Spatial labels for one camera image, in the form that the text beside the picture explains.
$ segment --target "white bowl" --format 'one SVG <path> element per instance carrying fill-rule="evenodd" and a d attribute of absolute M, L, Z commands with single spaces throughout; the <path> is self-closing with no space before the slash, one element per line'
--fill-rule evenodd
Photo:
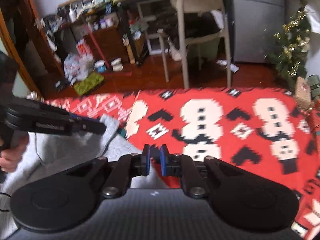
<path fill-rule="evenodd" d="M 102 66 L 104 66 L 104 60 L 99 60 L 94 64 L 95 68 L 99 68 L 99 67 L 102 67 Z"/>
<path fill-rule="evenodd" d="M 120 65 L 120 64 L 121 64 L 120 57 L 111 62 L 111 66 Z"/>
<path fill-rule="evenodd" d="M 118 72 L 121 71 L 123 69 L 123 64 L 118 64 L 113 66 L 113 71 Z"/>

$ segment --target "white bottle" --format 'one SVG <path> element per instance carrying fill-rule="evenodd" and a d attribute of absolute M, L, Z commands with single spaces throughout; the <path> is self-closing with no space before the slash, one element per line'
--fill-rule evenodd
<path fill-rule="evenodd" d="M 72 23 L 77 20 L 76 12 L 70 7 L 69 17 Z"/>

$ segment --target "refrigerator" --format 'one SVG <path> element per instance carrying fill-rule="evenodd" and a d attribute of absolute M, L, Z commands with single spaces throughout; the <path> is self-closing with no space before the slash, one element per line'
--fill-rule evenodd
<path fill-rule="evenodd" d="M 284 0 L 233 0 L 234 61 L 264 63 L 284 24 Z"/>

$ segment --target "wooden floor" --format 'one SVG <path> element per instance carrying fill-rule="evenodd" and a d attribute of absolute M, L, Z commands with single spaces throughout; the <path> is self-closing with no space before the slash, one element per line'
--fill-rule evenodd
<path fill-rule="evenodd" d="M 149 56 L 143 64 L 125 65 L 120 73 L 104 73 L 104 84 L 92 94 L 128 92 L 147 89 L 183 88 L 181 62 L 167 59 L 170 81 L 164 78 L 164 68 L 160 56 Z M 276 72 L 264 64 L 236 64 L 240 69 L 233 74 L 233 87 L 275 87 Z M 226 71 L 213 62 L 205 62 L 201 71 L 196 62 L 189 66 L 191 87 L 226 87 Z M 68 87 L 46 99 L 78 97 L 73 88 Z"/>

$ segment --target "human hand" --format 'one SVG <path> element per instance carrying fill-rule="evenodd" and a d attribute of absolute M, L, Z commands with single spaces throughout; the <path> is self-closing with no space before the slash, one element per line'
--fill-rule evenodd
<path fill-rule="evenodd" d="M 2 146 L 3 143 L 3 140 L 0 138 L 0 146 Z M 17 169 L 18 163 L 22 160 L 22 155 L 26 151 L 28 143 L 29 135 L 27 134 L 20 139 L 17 147 L 1 151 L 0 167 L 2 171 L 14 172 Z"/>

